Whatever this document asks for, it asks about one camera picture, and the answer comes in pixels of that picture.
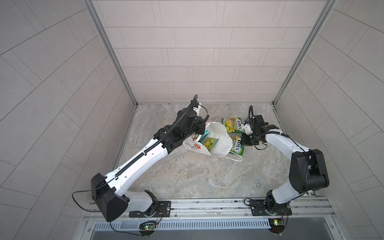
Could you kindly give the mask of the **green yellow Fox's candy packet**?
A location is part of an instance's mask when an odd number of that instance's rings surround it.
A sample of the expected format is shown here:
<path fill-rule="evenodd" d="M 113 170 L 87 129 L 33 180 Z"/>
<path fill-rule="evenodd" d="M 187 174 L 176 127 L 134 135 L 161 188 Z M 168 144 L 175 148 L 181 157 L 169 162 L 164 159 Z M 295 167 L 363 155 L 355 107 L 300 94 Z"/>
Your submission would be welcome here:
<path fill-rule="evenodd" d="M 228 134 L 237 134 L 244 132 L 244 125 L 241 118 L 223 118 L 223 125 Z"/>

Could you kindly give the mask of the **white paper bag red flower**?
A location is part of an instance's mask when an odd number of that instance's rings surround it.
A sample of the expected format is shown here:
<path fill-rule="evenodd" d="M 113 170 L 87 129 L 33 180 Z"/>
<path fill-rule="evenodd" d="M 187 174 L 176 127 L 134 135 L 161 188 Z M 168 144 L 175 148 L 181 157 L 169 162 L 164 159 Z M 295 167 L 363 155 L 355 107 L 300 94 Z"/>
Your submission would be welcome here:
<path fill-rule="evenodd" d="M 243 158 L 237 154 L 238 158 L 234 159 L 227 155 L 233 147 L 233 140 L 228 135 L 226 127 L 219 122 L 206 123 L 205 132 L 200 135 L 192 134 L 183 141 L 183 146 L 186 150 L 214 157 L 223 157 L 235 162 L 242 162 Z"/>

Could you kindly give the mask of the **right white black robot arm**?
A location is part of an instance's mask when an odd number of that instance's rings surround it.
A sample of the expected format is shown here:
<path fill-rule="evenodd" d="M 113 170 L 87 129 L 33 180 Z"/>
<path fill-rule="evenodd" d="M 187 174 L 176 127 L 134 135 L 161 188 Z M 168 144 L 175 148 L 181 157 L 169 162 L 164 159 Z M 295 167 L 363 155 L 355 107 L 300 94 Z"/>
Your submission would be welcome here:
<path fill-rule="evenodd" d="M 265 122 L 261 115 L 254 116 L 252 111 L 245 123 L 246 132 L 242 135 L 244 145 L 257 147 L 259 144 L 270 144 L 290 160 L 287 182 L 267 192 L 265 208 L 270 215 L 277 215 L 290 201 L 308 191 L 329 186 L 325 158 L 320 150 L 297 143 L 277 126 Z"/>

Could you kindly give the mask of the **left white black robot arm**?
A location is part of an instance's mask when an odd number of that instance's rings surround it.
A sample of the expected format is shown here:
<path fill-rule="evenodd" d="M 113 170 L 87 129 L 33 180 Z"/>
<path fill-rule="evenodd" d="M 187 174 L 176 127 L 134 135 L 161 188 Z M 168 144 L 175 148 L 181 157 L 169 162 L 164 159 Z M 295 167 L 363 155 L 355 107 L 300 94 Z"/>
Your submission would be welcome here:
<path fill-rule="evenodd" d="M 112 222 L 125 211 L 140 212 L 146 217 L 155 214 L 158 200 L 150 191 L 130 192 L 130 186 L 152 165 L 180 147 L 194 133 L 205 132 L 208 118 L 200 117 L 199 103 L 178 112 L 172 125 L 167 125 L 131 159 L 106 175 L 96 174 L 91 179 L 92 199 L 107 222 Z"/>

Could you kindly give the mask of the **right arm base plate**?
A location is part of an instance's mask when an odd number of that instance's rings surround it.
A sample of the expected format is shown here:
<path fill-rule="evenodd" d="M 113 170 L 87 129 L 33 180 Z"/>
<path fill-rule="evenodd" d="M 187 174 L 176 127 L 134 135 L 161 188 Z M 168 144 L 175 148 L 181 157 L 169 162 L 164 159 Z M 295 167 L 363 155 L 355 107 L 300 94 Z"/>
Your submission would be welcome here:
<path fill-rule="evenodd" d="M 252 215 L 255 216 L 291 216 L 292 210 L 288 203 L 277 204 L 274 199 L 248 200 Z"/>

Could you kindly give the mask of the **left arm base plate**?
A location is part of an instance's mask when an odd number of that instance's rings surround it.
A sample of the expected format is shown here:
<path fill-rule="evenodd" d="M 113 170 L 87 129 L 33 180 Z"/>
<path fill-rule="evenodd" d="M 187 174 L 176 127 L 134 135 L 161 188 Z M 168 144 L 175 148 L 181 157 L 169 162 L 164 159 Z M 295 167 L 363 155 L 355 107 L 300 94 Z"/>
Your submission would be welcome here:
<path fill-rule="evenodd" d="M 129 213 L 130 218 L 154 218 L 163 217 L 167 218 L 170 216 L 171 201 L 157 201 L 150 205 L 150 207 L 144 211 L 131 211 Z"/>

